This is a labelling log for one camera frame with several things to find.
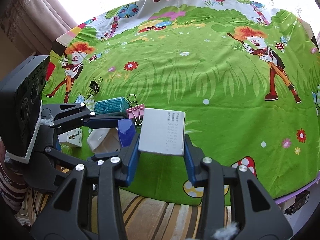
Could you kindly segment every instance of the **teal box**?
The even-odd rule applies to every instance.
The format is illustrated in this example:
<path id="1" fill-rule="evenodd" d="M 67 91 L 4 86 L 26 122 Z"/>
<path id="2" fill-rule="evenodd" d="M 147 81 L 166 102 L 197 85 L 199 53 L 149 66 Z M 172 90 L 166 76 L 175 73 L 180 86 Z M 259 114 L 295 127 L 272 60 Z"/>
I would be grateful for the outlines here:
<path id="1" fill-rule="evenodd" d="M 126 115 L 125 110 L 130 108 L 129 101 L 124 97 L 112 98 L 98 101 L 94 104 L 94 112 L 96 114 L 119 113 Z"/>

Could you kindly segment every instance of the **cartoon boy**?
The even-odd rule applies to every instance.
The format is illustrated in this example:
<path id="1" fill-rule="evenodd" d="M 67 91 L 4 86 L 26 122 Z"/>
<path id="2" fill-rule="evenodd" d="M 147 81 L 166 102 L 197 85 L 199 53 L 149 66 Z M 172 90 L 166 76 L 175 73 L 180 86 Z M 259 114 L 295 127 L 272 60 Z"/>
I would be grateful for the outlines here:
<path id="1" fill-rule="evenodd" d="M 252 55 L 258 55 L 259 59 L 268 62 L 270 67 L 270 93 L 265 96 L 264 100 L 278 100 L 275 88 L 275 75 L 279 75 L 291 91 L 296 103 L 301 103 L 301 99 L 299 98 L 297 91 L 294 89 L 293 84 L 290 82 L 288 75 L 284 71 L 284 63 L 281 58 L 274 50 L 266 45 L 264 39 L 267 38 L 267 35 L 264 32 L 254 30 L 248 26 L 240 26 L 235 28 L 234 38 L 242 42 L 246 52 Z M 243 42 L 244 40 L 250 41 L 258 49 L 251 48 L 249 44 Z"/>
<path id="2" fill-rule="evenodd" d="M 48 94 L 47 97 L 54 97 L 58 89 L 66 84 L 66 93 L 64 98 L 64 103 L 68 103 L 69 94 L 75 80 L 79 77 L 83 69 L 83 60 L 88 55 L 94 51 L 94 47 L 89 46 L 87 42 L 76 41 L 70 44 L 65 50 L 65 58 L 61 62 L 61 66 L 65 69 L 66 78 L 53 90 L 52 93 Z M 71 64 L 68 64 L 67 55 L 71 54 Z"/>

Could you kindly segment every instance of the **white dot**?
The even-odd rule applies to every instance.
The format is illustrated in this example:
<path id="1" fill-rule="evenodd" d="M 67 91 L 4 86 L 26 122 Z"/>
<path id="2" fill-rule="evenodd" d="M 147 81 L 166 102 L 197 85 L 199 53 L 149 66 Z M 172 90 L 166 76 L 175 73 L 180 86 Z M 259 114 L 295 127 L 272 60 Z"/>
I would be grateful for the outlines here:
<path id="1" fill-rule="evenodd" d="M 253 168 L 253 167 L 250 166 L 248 169 L 249 169 L 252 173 L 254 173 L 254 168 Z"/>
<path id="2" fill-rule="evenodd" d="M 191 182 L 190 182 L 190 181 L 187 181 L 187 182 L 184 184 L 184 187 L 185 187 L 186 189 L 191 189 L 191 187 L 192 187 Z"/>
<path id="3" fill-rule="evenodd" d="M 196 191 L 203 192 L 204 187 L 196 187 Z"/>
<path id="4" fill-rule="evenodd" d="M 245 166 L 248 166 L 249 164 L 249 160 L 247 158 L 244 158 L 242 161 L 241 161 L 241 164 L 245 165 Z"/>
<path id="5" fill-rule="evenodd" d="M 188 195 L 189 195 L 190 197 L 197 197 L 197 193 L 196 193 L 196 192 L 193 192 L 193 191 L 190 191 L 190 192 L 188 193 Z"/>

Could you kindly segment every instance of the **speaker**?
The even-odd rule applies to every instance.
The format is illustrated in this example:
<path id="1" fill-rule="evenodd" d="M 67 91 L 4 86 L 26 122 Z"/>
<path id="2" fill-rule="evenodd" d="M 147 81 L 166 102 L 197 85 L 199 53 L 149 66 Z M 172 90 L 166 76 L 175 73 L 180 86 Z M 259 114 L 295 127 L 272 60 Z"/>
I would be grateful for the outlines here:
<path id="1" fill-rule="evenodd" d="M 50 56 L 31 56 L 0 82 L 0 136 L 14 160 L 28 163 Z"/>

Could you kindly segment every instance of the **white fluff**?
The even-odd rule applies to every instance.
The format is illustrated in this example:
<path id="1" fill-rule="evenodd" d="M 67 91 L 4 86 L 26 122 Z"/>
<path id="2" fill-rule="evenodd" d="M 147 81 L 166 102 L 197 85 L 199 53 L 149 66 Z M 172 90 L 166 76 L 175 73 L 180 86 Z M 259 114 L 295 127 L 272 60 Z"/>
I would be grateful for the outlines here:
<path id="1" fill-rule="evenodd" d="M 212 239 L 215 240 L 230 240 L 235 234 L 238 233 L 237 223 L 231 223 L 225 228 L 218 229 L 212 236 Z"/>
<path id="2" fill-rule="evenodd" d="M 50 118 L 49 119 L 41 119 L 40 120 L 40 125 L 52 125 L 53 124 L 53 120 L 54 120 L 54 117 L 52 115 L 50 115 Z"/>

